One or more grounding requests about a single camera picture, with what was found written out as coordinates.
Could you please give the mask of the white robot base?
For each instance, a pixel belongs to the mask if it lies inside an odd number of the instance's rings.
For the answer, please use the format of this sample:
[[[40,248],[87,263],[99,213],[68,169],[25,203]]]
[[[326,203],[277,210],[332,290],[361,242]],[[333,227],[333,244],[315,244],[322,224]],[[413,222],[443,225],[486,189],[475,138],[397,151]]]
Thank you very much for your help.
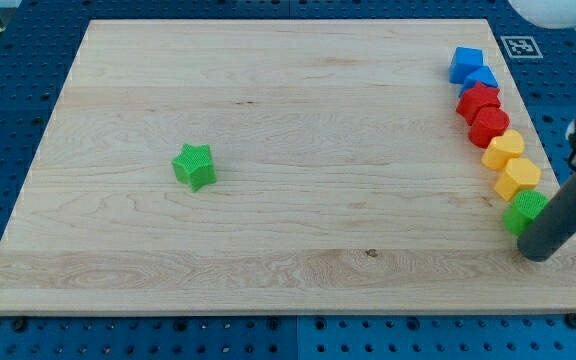
[[[526,21],[548,29],[576,27],[576,0],[509,0]]]

